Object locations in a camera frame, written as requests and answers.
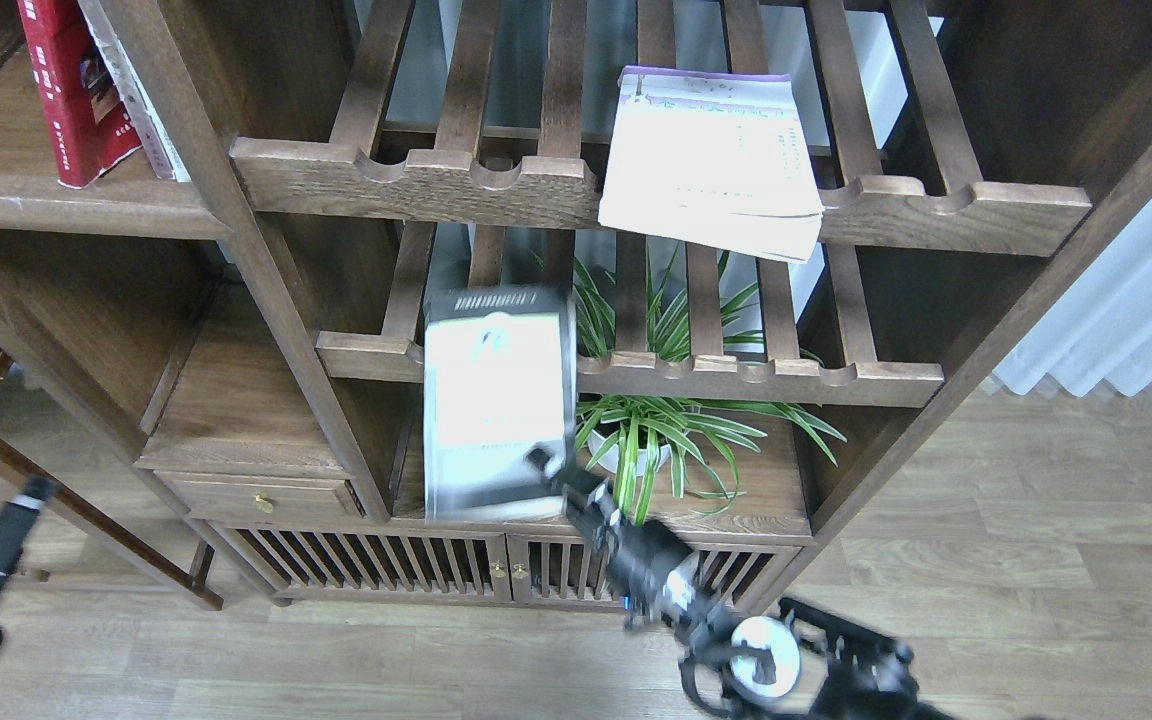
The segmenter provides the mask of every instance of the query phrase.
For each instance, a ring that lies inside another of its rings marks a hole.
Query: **spider plant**
[[[647,349],[664,361],[683,361],[691,354],[687,291],[679,291],[672,297],[666,297],[666,282],[677,258],[679,251],[675,249],[659,281],[653,279],[650,266],[646,276]],[[726,251],[719,255],[719,278],[726,274],[730,259],[732,255]],[[602,273],[607,279],[607,285],[614,290],[617,281],[616,274],[608,270],[604,270]],[[616,310],[605,298],[602,291],[596,286],[593,275],[579,259],[576,260],[576,278],[573,279],[573,289],[575,290],[577,340],[579,340],[582,354],[590,357],[607,355],[616,341]],[[721,301],[723,347],[763,342],[761,331],[727,332],[736,323],[742,311],[756,304],[755,294],[757,291],[758,283],[750,283],[736,291],[735,295]],[[617,506],[628,518],[634,520],[635,524],[643,524],[649,517],[652,488],[657,473],[664,464],[660,450],[664,446],[669,447],[672,455],[669,480],[673,486],[673,495],[683,497],[685,492],[690,492],[692,495],[718,501],[719,506],[715,509],[704,511],[704,514],[713,514],[713,511],[726,510],[727,507],[732,506],[732,501],[736,500],[736,497],[742,495],[740,468],[733,446],[758,452],[758,439],[767,437],[763,430],[728,418],[726,415],[732,414],[732,411],[790,420],[797,427],[803,429],[809,438],[812,438],[814,445],[824,452],[831,462],[836,461],[826,444],[826,435],[846,442],[842,433],[826,420],[820,420],[793,402],[602,395],[591,397],[591,400],[581,400],[577,404],[576,414],[579,425],[577,425],[576,432],[576,447],[589,442],[590,434],[594,433],[594,429],[598,429],[599,425],[613,427],[607,432],[602,445],[596,448],[589,465],[593,468],[596,462],[607,455],[613,447],[616,448],[617,477],[616,483],[614,483],[614,497],[616,497]],[[723,482],[723,477],[708,464],[702,445],[713,448],[713,452],[717,452],[727,462],[727,469],[730,470],[730,483]],[[639,449],[644,450],[646,460],[646,471],[641,479],[636,477],[636,458],[639,456]],[[710,480],[708,486],[698,487],[699,484],[689,477],[685,463],[689,456],[694,457],[696,465],[704,470],[705,477]]]

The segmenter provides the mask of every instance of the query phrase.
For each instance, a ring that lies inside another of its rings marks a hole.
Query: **cabinet door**
[[[607,578],[607,555],[589,551],[579,538],[558,536],[507,537],[509,583],[520,605],[605,607],[621,611],[623,601]],[[696,544],[698,577],[737,611],[763,612],[782,588],[776,576],[796,555],[797,547],[723,546]]]
[[[623,609],[607,582],[607,553],[590,552],[581,538],[509,535],[507,544],[518,605]]]
[[[403,602],[508,602],[505,537],[235,526],[244,555],[268,566],[278,597]]]

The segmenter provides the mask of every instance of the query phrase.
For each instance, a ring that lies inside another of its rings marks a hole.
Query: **slatted shelf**
[[[419,324],[420,301],[429,274],[431,223],[407,223],[399,247],[399,260],[391,286],[387,314],[379,336],[324,331],[317,350],[328,374],[338,378],[420,382],[424,376]],[[470,286],[499,281],[503,233],[495,227],[477,228],[470,260]],[[550,282],[570,282],[571,232],[547,232],[545,240]],[[692,263],[705,253],[705,263]],[[718,281],[714,251],[706,247],[690,252],[687,264],[690,311],[717,323]],[[844,361],[824,367],[803,359],[794,321],[788,268],[782,263],[759,266],[763,327],[780,328],[773,341],[768,332],[765,351],[756,359],[729,355],[722,348],[721,328],[696,321],[691,314],[692,355],[689,359],[664,361],[646,351],[646,276],[643,236],[620,233],[617,276],[616,348],[602,357],[577,359],[577,387],[582,392],[627,393],[673,397],[744,397],[783,400],[833,406],[920,407],[943,381],[940,366],[878,359],[870,328],[867,302],[861,287],[861,271],[854,247],[828,245],[826,263],[833,288],[833,314],[842,340]]]
[[[823,241],[1048,256],[1087,213],[1091,202],[1079,188],[998,183],[980,176],[923,0],[805,0],[803,5],[835,141],[828,164],[836,161],[846,168],[846,176],[835,182],[825,177],[829,174],[826,162],[817,164],[820,200],[826,206]],[[844,8],[884,12],[890,20],[915,122],[934,167],[925,184],[923,179],[884,174],[879,162],[844,159],[842,146],[851,141],[864,141],[870,154],[877,152],[872,132],[864,135],[869,127],[864,94],[852,92],[859,90],[859,74]],[[672,5],[641,0],[639,10],[641,63],[675,63]],[[539,131],[495,128],[490,132],[483,127],[499,14],[497,0],[463,5],[444,116],[430,142],[415,137],[422,132],[410,128],[387,132],[384,123],[411,3],[372,5],[328,142],[251,137],[234,142],[230,156],[252,205],[288,213],[598,227],[605,138],[582,137],[579,130],[584,0],[552,0]],[[734,73],[767,71],[758,0],[723,1],[723,32]],[[616,89],[605,91],[614,94]],[[403,138],[387,143],[387,135]],[[535,145],[526,146],[531,138]],[[502,147],[511,150],[507,156],[511,162],[494,168],[486,158]],[[826,159],[819,151],[814,156]],[[776,342],[788,341],[787,334],[776,336],[774,328],[771,333]],[[788,344],[778,347],[791,350]]]
[[[227,234],[191,183],[154,177],[143,152],[82,190],[56,160],[23,50],[0,68],[0,228],[219,240]]]

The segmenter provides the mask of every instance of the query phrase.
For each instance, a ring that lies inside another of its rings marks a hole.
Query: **wooden shelf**
[[[499,5],[467,3],[448,71],[444,116],[433,146],[412,147],[399,159],[381,152],[382,121],[406,36],[410,3],[376,3],[340,103],[329,142],[238,137],[230,156],[253,209],[285,213],[439,220],[540,228],[596,228],[600,179],[591,170],[605,158],[584,142],[579,122],[584,74],[585,8],[556,3],[550,15],[538,145],[506,157],[499,136],[485,137],[483,114]],[[766,73],[761,20],[723,10],[734,73]],[[896,0],[887,12],[897,56],[927,137],[924,179],[884,173],[869,127],[864,91],[844,3],[811,3],[814,62],[826,88],[826,115],[838,181],[824,179],[826,206],[820,238],[850,245],[914,247],[1008,255],[1051,256],[1091,209],[1073,187],[988,182],[975,160],[957,100],[922,3]],[[647,17],[641,14],[641,22]],[[641,26],[639,61],[673,65],[672,18]],[[750,41],[750,37],[759,41]],[[605,88],[614,94],[616,88]],[[517,131],[517,138],[526,131]],[[696,161],[704,162],[704,156]]]
[[[58,183],[23,50],[0,69],[0,228],[184,240],[225,235],[194,184],[154,177],[143,152],[82,190]]]
[[[138,468],[340,478],[305,396],[242,285],[223,285]]]
[[[424,348],[417,338],[417,318],[429,274],[433,233],[433,223],[407,223],[399,241],[397,268],[380,334],[319,333],[317,350],[329,376],[422,382]],[[492,228],[490,236],[503,240],[503,228]],[[480,226],[479,242],[470,260],[470,285],[499,282],[505,243],[485,240],[488,240],[488,232]],[[621,233],[617,243],[617,278],[645,278],[643,236]],[[571,232],[548,232],[545,252],[545,281],[558,286],[570,283]],[[759,265],[761,319],[767,334],[765,351],[759,359],[727,355],[717,312],[717,252],[689,247],[687,256],[692,356],[667,363],[646,351],[644,283],[627,282],[616,300],[616,348],[604,357],[579,357],[579,391],[828,406],[923,407],[945,381],[937,364],[878,359],[854,247],[827,247],[826,252],[831,309],[841,344],[842,364],[838,367],[823,367],[817,361],[801,356],[790,281],[787,268],[780,263]]]

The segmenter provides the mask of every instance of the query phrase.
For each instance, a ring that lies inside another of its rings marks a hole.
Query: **white book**
[[[823,212],[787,76],[622,73],[599,223],[803,263]]]
[[[122,96],[128,118],[136,128],[136,135],[141,136],[141,145],[145,147],[145,156],[150,160],[150,167],[154,168],[156,176],[189,182],[189,172],[184,168],[183,161],[180,161],[180,153],[172,145],[172,138],[168,137],[162,120],[154,109],[154,101],[150,100],[150,96],[145,92],[141,76],[136,74],[136,67],[128,61],[127,51],[115,36],[114,26],[106,17],[105,9],[100,3],[91,3],[83,9],[83,17],[86,18],[92,40],[96,40],[96,47],[105,60],[105,68],[109,69],[114,86]]]

